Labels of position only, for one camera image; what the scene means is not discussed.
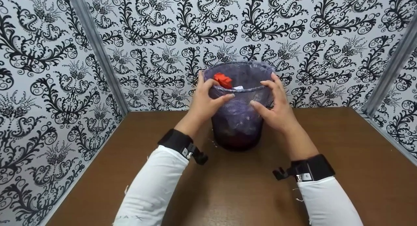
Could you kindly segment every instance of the patterned wall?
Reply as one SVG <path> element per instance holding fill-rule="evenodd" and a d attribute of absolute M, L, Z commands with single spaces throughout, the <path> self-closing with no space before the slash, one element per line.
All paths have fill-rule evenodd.
<path fill-rule="evenodd" d="M 69 0 L 0 0 L 0 225 L 39 225 L 122 119 Z"/>
<path fill-rule="evenodd" d="M 131 110 L 187 109 L 198 70 L 233 60 L 274 66 L 295 107 L 361 109 L 417 8 L 417 0 L 87 2 Z"/>
<path fill-rule="evenodd" d="M 417 48 L 375 113 L 374 121 L 417 159 Z"/>

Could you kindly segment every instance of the white shirt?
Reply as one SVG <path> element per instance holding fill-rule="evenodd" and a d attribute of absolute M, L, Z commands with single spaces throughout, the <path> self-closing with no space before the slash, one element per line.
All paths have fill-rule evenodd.
<path fill-rule="evenodd" d="M 188 162 L 177 151 L 159 146 L 134 178 L 113 226 L 161 225 Z M 297 184 L 312 226 L 363 226 L 355 207 L 335 177 Z"/>

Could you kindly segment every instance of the black mesh wastebasket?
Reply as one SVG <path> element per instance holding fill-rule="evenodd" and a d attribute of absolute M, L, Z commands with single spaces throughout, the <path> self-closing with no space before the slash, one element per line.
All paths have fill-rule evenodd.
<path fill-rule="evenodd" d="M 217 64 L 204 71 L 204 80 L 223 73 L 232 79 L 232 86 L 243 90 L 213 86 L 209 95 L 216 99 L 234 93 L 235 97 L 224 104 L 211 118 L 216 142 L 227 150 L 245 151 L 254 147 L 261 137 L 263 119 L 250 106 L 251 100 L 266 106 L 272 101 L 271 90 L 260 84 L 271 79 L 274 69 L 266 63 L 230 62 Z"/>

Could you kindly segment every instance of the red cloth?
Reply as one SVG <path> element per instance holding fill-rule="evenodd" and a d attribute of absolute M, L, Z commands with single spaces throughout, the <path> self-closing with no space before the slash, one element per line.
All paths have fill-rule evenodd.
<path fill-rule="evenodd" d="M 219 82 L 220 86 L 227 89 L 232 89 L 232 79 L 222 73 L 216 73 L 213 79 Z"/>

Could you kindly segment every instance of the table surface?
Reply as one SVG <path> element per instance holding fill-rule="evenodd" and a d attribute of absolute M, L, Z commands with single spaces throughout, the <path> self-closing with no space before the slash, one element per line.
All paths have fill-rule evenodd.
<path fill-rule="evenodd" d="M 415 225 L 417 168 L 350 108 L 294 112 L 326 155 L 365 226 Z M 130 185 L 162 135 L 185 112 L 129 113 L 48 226 L 111 225 Z M 216 147 L 207 123 L 195 143 L 210 157 L 183 173 L 163 226 L 306 226 L 308 217 L 293 179 L 271 173 L 289 160 L 282 137 L 264 128 L 244 153 Z"/>

